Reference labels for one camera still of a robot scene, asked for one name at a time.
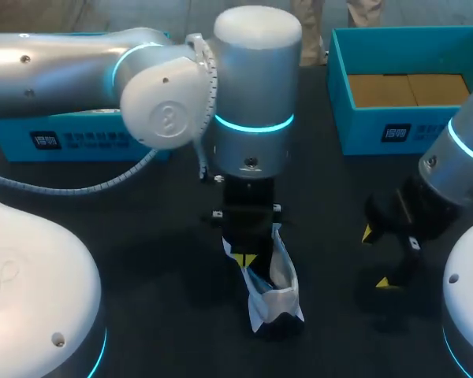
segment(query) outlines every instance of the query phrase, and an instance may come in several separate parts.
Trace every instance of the glowing blue ring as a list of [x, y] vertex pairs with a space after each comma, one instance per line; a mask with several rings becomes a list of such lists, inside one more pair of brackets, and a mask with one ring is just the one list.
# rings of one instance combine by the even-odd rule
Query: glowing blue ring
[[95, 364], [95, 367], [92, 369], [92, 371], [89, 373], [88, 378], [91, 378], [92, 376], [95, 375], [96, 370], [98, 370], [98, 367], [100, 365], [100, 362], [102, 362], [103, 358], [103, 352], [105, 352], [105, 346], [107, 344], [107, 329], [105, 328], [105, 337], [103, 338], [103, 346], [102, 346], [102, 351], [100, 352], [100, 356], [98, 357], [98, 361]]
[[112, 71], [112, 86], [114, 86], [114, 83], [116, 81], [116, 75], [117, 75], [117, 70], [119, 69], [119, 66], [127, 57], [129, 57], [135, 51], [142, 50], [146, 47], [161, 47], [161, 46], [162, 45], [159, 45], [154, 42], [143, 43], [142, 45], [135, 46], [132, 49], [129, 49], [128, 51], [126, 51], [124, 54], [122, 54], [119, 60], [117, 61], [116, 65], [114, 66], [114, 70]]
[[454, 361], [457, 363], [457, 366], [460, 367], [460, 369], [463, 371], [464, 374], [466, 374], [467, 378], [472, 378], [467, 371], [463, 368], [463, 366], [457, 361], [456, 356], [454, 356], [454, 353], [452, 352], [452, 349], [450, 349], [449, 341], [447, 341], [447, 335], [445, 334], [445, 329], [443, 328], [443, 338], [445, 339], [445, 345], [449, 349], [450, 355], [454, 359]]
[[227, 128], [237, 130], [238, 132], [263, 133], [263, 132], [276, 132], [278, 130], [288, 127], [294, 120], [294, 114], [290, 116], [286, 122], [282, 122], [281, 124], [274, 124], [273, 126], [266, 126], [264, 128], [260, 128], [260, 127], [251, 128], [248, 126], [239, 126], [238, 124], [232, 124], [231, 122], [228, 122], [227, 120], [223, 120], [222, 118], [220, 118], [220, 116], [215, 116], [215, 119], [219, 121], [221, 124], [224, 124]]
[[452, 126], [452, 120], [449, 121], [449, 125], [447, 126], [447, 128], [449, 129], [450, 136], [452, 136], [452, 139], [454, 139], [454, 142], [456, 142], [457, 146], [459, 146], [459, 148], [462, 151], [464, 151], [468, 156], [473, 158], [473, 150], [470, 149], [470, 147], [466, 146], [463, 143], [463, 141], [460, 140], [460, 138], [457, 136], [457, 134], [454, 131], [453, 126]]

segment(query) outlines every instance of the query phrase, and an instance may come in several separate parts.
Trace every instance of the pants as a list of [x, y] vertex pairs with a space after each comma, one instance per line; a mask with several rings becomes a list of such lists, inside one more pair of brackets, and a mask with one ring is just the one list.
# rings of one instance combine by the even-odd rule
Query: pants
[[[291, 0], [291, 10], [303, 27], [301, 65], [326, 63], [321, 37], [322, 7], [325, 0]], [[348, 26], [351, 28], [380, 25], [385, 0], [347, 0]]]

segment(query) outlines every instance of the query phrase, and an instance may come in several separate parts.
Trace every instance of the blue bin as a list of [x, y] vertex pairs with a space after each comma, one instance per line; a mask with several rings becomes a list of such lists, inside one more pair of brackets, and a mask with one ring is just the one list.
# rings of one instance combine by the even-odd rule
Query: blue bin
[[460, 74], [471, 93], [473, 27], [333, 31], [327, 82], [343, 154], [424, 153], [459, 106], [357, 108], [348, 75], [382, 74]]

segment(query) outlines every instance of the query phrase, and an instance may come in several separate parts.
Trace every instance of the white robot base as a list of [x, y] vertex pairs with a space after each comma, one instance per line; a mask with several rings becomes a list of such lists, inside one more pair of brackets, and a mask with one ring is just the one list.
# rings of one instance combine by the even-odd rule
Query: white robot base
[[96, 265], [74, 234], [0, 203], [0, 378], [97, 378], [101, 297]]
[[460, 370], [473, 378], [473, 227], [453, 247], [443, 277], [443, 336]]

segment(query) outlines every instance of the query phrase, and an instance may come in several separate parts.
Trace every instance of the black table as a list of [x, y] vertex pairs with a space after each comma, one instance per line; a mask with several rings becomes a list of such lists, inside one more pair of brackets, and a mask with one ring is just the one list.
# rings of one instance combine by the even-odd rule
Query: black table
[[[343, 157], [325, 74], [301, 72], [292, 163], [277, 178], [277, 200], [292, 221], [281, 234], [307, 321], [295, 337], [252, 335], [240, 273], [219, 232], [199, 221], [221, 193], [198, 182], [191, 148], [98, 197], [0, 187], [1, 202], [65, 226], [93, 253], [108, 310], [108, 377], [460, 376], [441, 333], [441, 276], [473, 214], [426, 246], [426, 268], [406, 293], [375, 292], [400, 251], [392, 237], [374, 248], [360, 244], [363, 202], [397, 186], [417, 157]], [[129, 166], [10, 165], [0, 152], [1, 175], [52, 187], [99, 183]]]

